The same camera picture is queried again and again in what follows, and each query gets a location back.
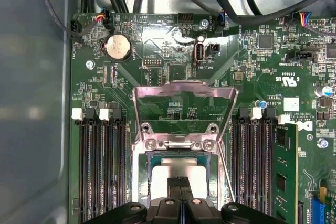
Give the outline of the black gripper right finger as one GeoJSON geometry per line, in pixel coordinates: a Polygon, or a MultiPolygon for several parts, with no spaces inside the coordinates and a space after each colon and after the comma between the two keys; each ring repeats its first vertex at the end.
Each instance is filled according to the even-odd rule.
{"type": "Polygon", "coordinates": [[[210,206],[205,199],[193,197],[187,177],[181,177],[182,199],[185,201],[187,223],[285,223],[245,205],[229,202],[221,210],[210,206]]]}

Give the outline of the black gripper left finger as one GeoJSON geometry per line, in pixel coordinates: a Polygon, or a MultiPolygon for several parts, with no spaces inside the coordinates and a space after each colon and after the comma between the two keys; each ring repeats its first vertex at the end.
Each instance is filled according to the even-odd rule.
{"type": "Polygon", "coordinates": [[[181,179],[167,179],[167,198],[151,201],[149,208],[129,202],[90,220],[91,223],[180,223],[181,179]]]}

